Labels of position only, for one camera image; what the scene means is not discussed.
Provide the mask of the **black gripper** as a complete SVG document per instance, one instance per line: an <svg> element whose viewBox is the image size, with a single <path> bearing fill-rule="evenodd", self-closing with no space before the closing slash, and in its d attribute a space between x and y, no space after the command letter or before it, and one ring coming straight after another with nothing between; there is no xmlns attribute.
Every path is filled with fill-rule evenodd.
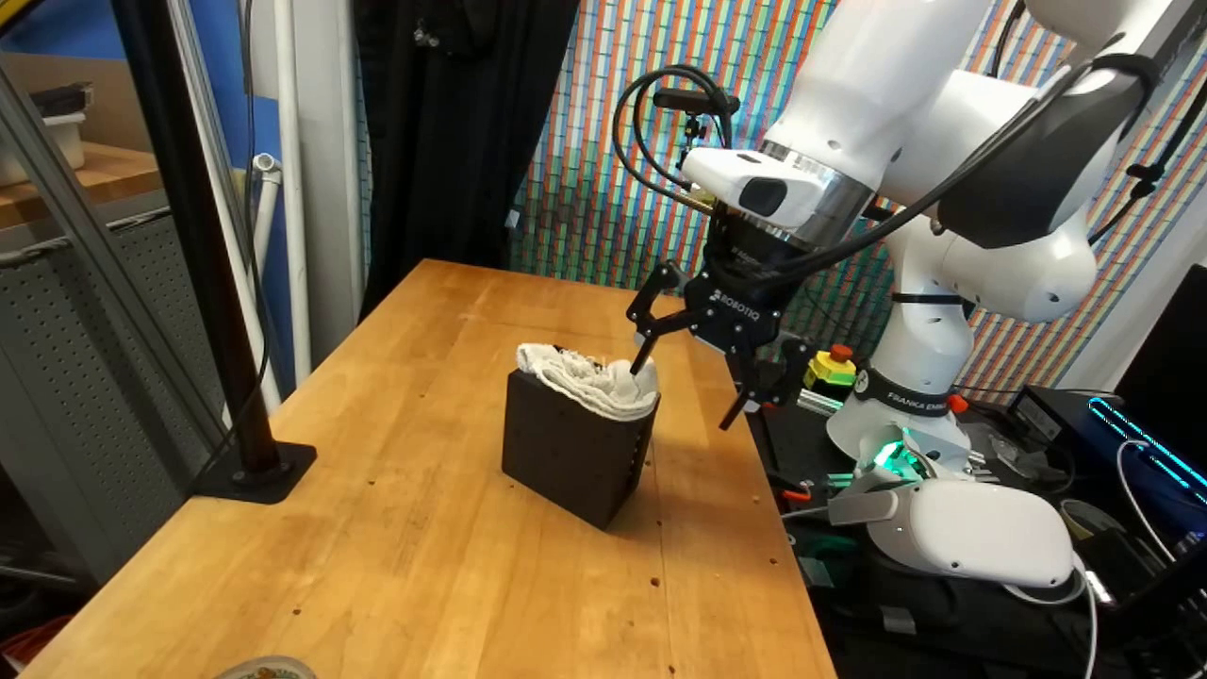
<svg viewBox="0 0 1207 679"><path fill-rule="evenodd" d="M795 255L794 240L759 224L713 211L701 268L680 278L672 263L658 263L627 304L627 321L637 330L631 374L643 374L659 337L692 333L736 371L736 399L720 416L720 431L742 410L794 399L807 363L807 346L781 330L785 304L805 283L794 270Z"/></svg>

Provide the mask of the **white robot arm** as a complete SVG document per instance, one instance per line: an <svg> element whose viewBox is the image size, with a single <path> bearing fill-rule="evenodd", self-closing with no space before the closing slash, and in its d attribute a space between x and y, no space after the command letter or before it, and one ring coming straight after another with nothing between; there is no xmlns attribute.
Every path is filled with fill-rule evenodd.
<svg viewBox="0 0 1207 679"><path fill-rule="evenodd" d="M846 453L911 431L961 445L954 381L973 304L1055 321L1093 286L1092 201L1161 81L1179 0L1024 0L1071 42L1040 88L967 64L991 0L838 0L789 104L751 146L700 146L688 184L710 201L705 263L672 318L633 304L647 338L693 333L736 363L781 337L794 289L891 249L891 321L827 433ZM896 208L871 238L853 220Z"/></svg>

